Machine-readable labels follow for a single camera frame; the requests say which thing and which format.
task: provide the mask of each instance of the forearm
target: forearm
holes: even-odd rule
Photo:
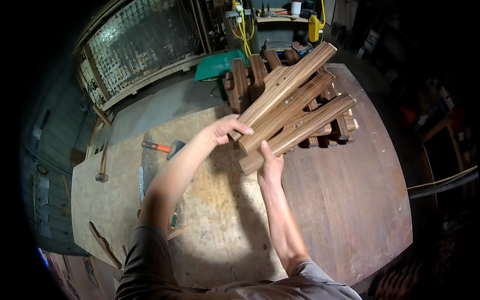
[[[265,202],[273,247],[287,274],[306,258],[310,258],[297,223],[288,206],[285,193],[280,184],[260,184]]]
[[[139,222],[148,221],[167,235],[168,219],[193,176],[215,148],[206,129],[188,142],[158,172],[145,195]]]

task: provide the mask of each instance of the gray t-shirt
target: gray t-shirt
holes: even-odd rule
[[[301,261],[291,277],[270,284],[234,282],[205,294],[185,293],[173,276],[165,234],[149,224],[141,224],[132,233],[116,299],[360,300],[360,296],[350,287],[333,281],[312,260]]]

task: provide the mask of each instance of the orange hammer handle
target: orange hammer handle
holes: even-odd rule
[[[165,146],[154,144],[154,143],[149,143],[146,141],[142,142],[142,147],[170,153],[169,147],[165,147]]]

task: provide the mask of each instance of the hand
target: hand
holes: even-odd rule
[[[283,154],[275,157],[267,141],[260,144],[260,153],[264,157],[264,164],[257,171],[257,180],[262,185],[281,185],[283,170]]]
[[[252,134],[253,129],[237,121],[239,115],[232,114],[221,118],[206,128],[213,135],[215,145],[220,146],[228,143],[228,133],[234,130],[242,134]]]

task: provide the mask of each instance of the sleeve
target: sleeve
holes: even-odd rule
[[[167,239],[149,223],[133,230],[115,299],[160,299],[181,290],[173,276]]]
[[[299,276],[317,282],[334,281],[313,260],[304,259],[293,269],[291,276]]]
[[[331,296],[330,299],[361,300],[356,291],[345,284],[335,282],[311,259],[302,260],[293,270],[292,276],[303,277],[317,282]]]

